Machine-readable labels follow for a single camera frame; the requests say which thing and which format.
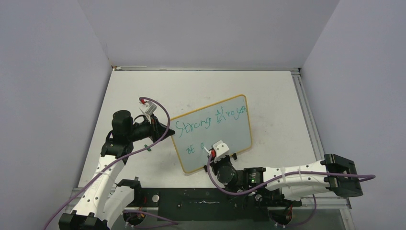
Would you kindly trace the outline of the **yellow framed whiteboard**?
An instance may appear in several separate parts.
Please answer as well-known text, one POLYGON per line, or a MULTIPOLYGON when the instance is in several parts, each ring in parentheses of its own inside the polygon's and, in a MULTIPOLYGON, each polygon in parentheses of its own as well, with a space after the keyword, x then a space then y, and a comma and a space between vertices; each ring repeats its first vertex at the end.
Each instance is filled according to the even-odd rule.
POLYGON ((208 153, 203 146, 210 150, 222 140, 230 154, 252 146, 248 103, 243 94, 172 118, 170 128, 175 131, 171 138, 184 173, 193 173, 206 164, 208 153))

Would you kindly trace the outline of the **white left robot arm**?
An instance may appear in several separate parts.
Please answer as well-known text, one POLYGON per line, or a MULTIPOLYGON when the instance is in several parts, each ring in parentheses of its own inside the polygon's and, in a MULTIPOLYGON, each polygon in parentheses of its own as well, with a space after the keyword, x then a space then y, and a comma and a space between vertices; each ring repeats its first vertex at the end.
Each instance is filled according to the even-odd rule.
POLYGON ((81 196, 69 213, 61 215, 61 230, 109 230, 127 205, 138 206, 143 193, 137 179, 122 179, 117 191, 110 194, 115 180, 134 152, 133 143, 149 138, 156 145, 175 134, 169 124, 162 124, 150 111, 142 112, 143 121, 135 122, 131 113, 120 110, 113 114, 112 129, 101 150, 93 178, 79 192, 81 196))

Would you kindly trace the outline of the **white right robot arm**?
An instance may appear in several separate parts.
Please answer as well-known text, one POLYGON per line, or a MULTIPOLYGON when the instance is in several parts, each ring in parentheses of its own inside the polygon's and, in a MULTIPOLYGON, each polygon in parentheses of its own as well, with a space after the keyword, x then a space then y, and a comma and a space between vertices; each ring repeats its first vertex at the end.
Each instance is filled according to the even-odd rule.
POLYGON ((355 162, 336 154, 324 159, 293 167, 255 167, 236 170, 229 156, 218 161, 207 156, 205 169, 212 183, 229 196, 270 192, 271 200, 283 205, 288 200, 299 201, 303 196, 333 192, 339 197, 363 195, 362 176, 355 162))

